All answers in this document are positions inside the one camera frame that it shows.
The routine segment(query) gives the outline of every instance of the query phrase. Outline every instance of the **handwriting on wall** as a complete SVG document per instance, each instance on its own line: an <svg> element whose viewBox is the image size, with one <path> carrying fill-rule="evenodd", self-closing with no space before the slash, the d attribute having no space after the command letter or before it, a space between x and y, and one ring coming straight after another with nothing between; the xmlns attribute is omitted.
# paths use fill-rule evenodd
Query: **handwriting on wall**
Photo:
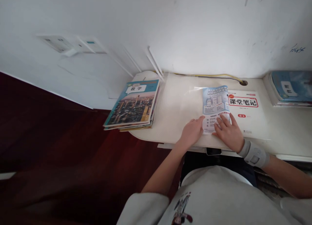
<svg viewBox="0 0 312 225"><path fill-rule="evenodd" d="M296 47L296 45L294 45L293 47L292 47L292 49L291 49L291 51L289 52L289 53L291 53L291 52L295 52L295 53L300 53L301 51L303 51L304 49L305 49L305 47Z"/></svg>

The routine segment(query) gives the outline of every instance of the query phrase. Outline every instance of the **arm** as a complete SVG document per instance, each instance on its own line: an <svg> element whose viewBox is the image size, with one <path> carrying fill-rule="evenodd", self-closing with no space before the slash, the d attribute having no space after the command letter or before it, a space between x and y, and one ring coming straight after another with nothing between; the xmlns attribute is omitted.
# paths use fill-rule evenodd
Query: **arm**
<svg viewBox="0 0 312 225"><path fill-rule="evenodd" d="M176 170L179 167L182 157L202 135L202 121L204 118L204 116L201 116L198 119L192 119L185 125L181 138L146 183L142 193L168 194L173 177L176 174Z"/></svg>
<svg viewBox="0 0 312 225"><path fill-rule="evenodd" d="M245 140L232 114L232 124L224 117L217 118L221 128L215 123L216 130L213 135L220 138L231 150L240 153ZM262 168L272 179L274 179L286 192L297 198L312 198L312 178L295 168L294 166L280 160L272 155L269 162Z"/></svg>
<svg viewBox="0 0 312 225"><path fill-rule="evenodd" d="M269 164L262 170L293 197L312 198L312 178L298 168L270 155Z"/></svg>

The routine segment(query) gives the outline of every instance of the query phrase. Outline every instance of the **hand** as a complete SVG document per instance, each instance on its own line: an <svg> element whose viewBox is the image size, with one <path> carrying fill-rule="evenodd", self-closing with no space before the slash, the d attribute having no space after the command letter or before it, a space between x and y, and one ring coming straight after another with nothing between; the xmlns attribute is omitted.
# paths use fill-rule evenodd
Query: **hand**
<svg viewBox="0 0 312 225"><path fill-rule="evenodd" d="M204 116L200 116L198 119L192 119L185 125L181 137L175 145L175 148L178 148L185 153L198 141L198 139L202 136L202 121L204 118Z"/></svg>
<svg viewBox="0 0 312 225"><path fill-rule="evenodd" d="M245 144L245 140L243 138L243 134L240 131L240 128L238 127L236 120L232 113L230 113L230 118L232 120L232 124L225 118L224 115L220 115L220 118L217 118L217 121L221 127L217 125L217 123L214 124L215 131L212 133L212 135L220 138L224 144L226 144L231 150L235 151L236 153L239 153L242 149L242 147Z"/></svg>

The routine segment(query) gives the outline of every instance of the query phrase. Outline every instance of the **white desk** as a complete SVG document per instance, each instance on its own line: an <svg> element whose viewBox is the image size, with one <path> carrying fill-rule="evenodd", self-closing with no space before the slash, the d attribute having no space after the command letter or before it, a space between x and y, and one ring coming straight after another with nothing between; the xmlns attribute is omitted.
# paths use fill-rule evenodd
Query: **white desk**
<svg viewBox="0 0 312 225"><path fill-rule="evenodd" d="M171 148L180 138L182 129L193 118L202 115L202 90L196 87L218 87L227 85L229 90L257 91L267 120L271 140L250 139L271 154L284 160L312 162L312 109L273 107L262 79L245 79L247 86L235 80L187 77L165 74L166 84L162 88L156 107L153 128L130 131L135 137L152 142L165 143ZM203 135L195 144L200 147L219 148L230 151L218 138Z"/></svg>

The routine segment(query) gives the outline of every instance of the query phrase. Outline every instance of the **wrist brace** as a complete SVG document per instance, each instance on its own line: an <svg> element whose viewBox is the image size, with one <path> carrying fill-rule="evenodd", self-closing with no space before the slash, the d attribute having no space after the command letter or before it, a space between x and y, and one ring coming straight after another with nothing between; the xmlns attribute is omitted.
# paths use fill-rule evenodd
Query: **wrist brace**
<svg viewBox="0 0 312 225"><path fill-rule="evenodd" d="M247 140L238 155L249 165L259 168L265 167L270 160L270 155L263 148Z"/></svg>

